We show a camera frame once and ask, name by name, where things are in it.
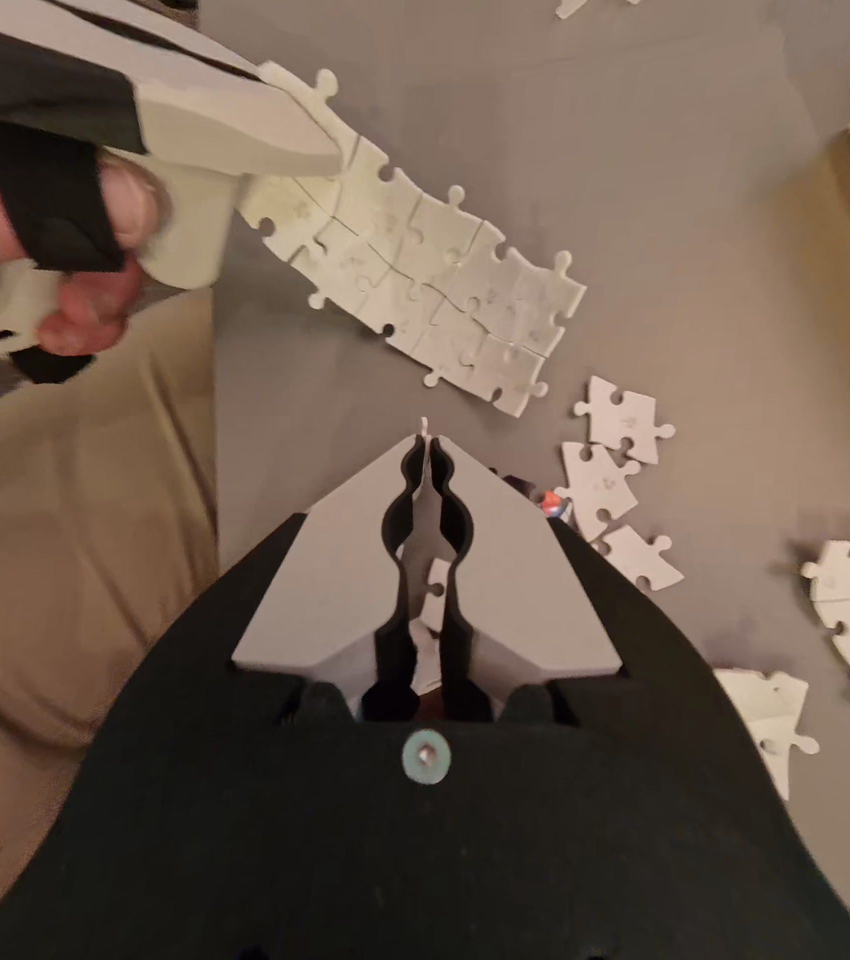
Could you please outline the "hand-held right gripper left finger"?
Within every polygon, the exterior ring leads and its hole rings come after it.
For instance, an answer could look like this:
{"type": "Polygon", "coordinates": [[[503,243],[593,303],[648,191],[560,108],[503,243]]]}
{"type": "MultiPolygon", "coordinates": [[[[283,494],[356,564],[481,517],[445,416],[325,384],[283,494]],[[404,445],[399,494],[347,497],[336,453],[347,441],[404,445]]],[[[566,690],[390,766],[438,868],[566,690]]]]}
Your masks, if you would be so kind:
{"type": "Polygon", "coordinates": [[[407,623],[398,553],[427,435],[412,434],[314,503],[232,654],[239,669],[334,685],[352,714],[379,679],[377,635],[407,623]]]}

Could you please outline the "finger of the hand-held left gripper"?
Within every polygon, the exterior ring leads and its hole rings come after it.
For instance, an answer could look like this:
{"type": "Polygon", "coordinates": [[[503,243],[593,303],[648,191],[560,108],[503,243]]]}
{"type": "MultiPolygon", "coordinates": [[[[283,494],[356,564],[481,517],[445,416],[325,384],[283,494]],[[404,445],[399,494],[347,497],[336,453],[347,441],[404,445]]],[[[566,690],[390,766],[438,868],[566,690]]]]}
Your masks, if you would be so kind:
{"type": "Polygon", "coordinates": [[[344,169],[344,124],[328,102],[335,74],[313,83],[269,61],[239,76],[195,57],[149,54],[134,68],[145,152],[231,176],[332,177],[344,169]]]}
{"type": "Polygon", "coordinates": [[[259,82],[250,61],[132,2],[37,2],[35,44],[131,82],[259,82]]]}

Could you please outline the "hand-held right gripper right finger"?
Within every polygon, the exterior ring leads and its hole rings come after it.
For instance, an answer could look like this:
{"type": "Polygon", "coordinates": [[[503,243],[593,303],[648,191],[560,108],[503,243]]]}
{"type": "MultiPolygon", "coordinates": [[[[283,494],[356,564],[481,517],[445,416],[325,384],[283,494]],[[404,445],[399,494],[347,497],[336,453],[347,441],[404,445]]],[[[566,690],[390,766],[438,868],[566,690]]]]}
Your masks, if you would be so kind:
{"type": "Polygon", "coordinates": [[[489,722],[519,688],[611,677],[622,659],[547,515],[449,438],[431,439],[455,557],[440,631],[444,716],[489,722]]]}

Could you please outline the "curved white puzzle strip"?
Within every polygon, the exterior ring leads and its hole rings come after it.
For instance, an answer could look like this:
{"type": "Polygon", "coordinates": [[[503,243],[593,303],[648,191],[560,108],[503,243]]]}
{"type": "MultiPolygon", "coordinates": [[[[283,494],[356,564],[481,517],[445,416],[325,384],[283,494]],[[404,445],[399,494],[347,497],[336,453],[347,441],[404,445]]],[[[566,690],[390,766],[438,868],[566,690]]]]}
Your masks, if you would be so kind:
{"type": "Polygon", "coordinates": [[[543,398],[546,360],[574,317],[585,286],[558,252],[537,266],[503,233],[447,198],[419,188],[386,153],[332,110],[335,74],[307,83],[275,62],[258,68],[268,85],[304,107],[343,155],[329,176],[251,180],[239,215],[263,246],[311,283],[313,309],[336,306],[426,370],[513,418],[543,398]]]}

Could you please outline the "coloured printed puzzle piece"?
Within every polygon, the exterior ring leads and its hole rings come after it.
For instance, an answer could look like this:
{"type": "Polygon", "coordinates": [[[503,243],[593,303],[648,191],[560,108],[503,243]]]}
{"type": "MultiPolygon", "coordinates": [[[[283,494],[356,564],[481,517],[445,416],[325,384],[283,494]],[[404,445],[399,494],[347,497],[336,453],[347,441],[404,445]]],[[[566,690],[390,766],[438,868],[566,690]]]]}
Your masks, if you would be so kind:
{"type": "Polygon", "coordinates": [[[560,496],[553,489],[542,490],[533,482],[517,475],[501,473],[493,467],[490,471],[532,502],[548,518],[574,525],[574,507],[570,498],[560,496]]]}

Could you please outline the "white puzzle piece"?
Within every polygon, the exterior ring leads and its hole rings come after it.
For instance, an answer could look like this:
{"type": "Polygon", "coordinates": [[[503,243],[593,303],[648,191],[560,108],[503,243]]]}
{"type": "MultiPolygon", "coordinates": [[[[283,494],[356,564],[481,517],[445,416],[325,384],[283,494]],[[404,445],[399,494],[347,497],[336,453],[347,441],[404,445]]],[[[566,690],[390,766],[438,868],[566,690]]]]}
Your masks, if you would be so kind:
{"type": "Polygon", "coordinates": [[[624,455],[642,465],[659,463],[658,443],[675,436],[671,423],[658,423],[654,397],[618,386],[600,376],[591,375],[585,384],[583,399],[575,402],[572,415],[588,422],[591,444],[624,455]]]}
{"type": "Polygon", "coordinates": [[[564,441],[561,456],[567,483],[556,487],[554,493],[571,500],[576,528],[591,543],[611,521],[621,519],[637,506],[626,479],[638,474],[643,466],[633,460],[617,464],[599,443],[564,441]]]}
{"type": "Polygon", "coordinates": [[[681,583],[685,575],[665,554],[671,550],[670,536],[647,538],[629,525],[605,533],[597,540],[604,558],[636,587],[658,593],[681,583]]]}

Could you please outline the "small white puzzle section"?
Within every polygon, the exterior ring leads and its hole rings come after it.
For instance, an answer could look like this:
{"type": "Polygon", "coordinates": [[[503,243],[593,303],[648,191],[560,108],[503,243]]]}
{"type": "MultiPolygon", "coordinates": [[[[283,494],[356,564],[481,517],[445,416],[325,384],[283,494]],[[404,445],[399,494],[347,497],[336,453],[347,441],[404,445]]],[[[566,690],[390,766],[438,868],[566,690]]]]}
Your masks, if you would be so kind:
{"type": "Polygon", "coordinates": [[[791,750],[820,752],[818,741],[798,731],[809,684],[782,671],[764,674],[716,668],[716,679],[740,715],[780,797],[791,798],[791,750]]]}

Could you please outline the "person's left hand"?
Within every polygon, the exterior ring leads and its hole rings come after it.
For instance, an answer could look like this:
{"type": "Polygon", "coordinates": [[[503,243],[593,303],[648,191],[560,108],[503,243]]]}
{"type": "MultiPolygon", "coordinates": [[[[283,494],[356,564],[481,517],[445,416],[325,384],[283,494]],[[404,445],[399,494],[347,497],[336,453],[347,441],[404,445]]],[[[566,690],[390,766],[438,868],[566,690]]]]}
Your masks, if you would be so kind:
{"type": "MultiPolygon", "coordinates": [[[[159,194],[143,169],[107,153],[98,161],[98,178],[125,263],[119,272],[75,272],[60,282],[57,306],[38,328],[39,344],[51,354],[100,354],[119,342],[143,285],[134,252],[159,226],[159,194]]],[[[22,258],[0,201],[0,263],[22,258]]]]}

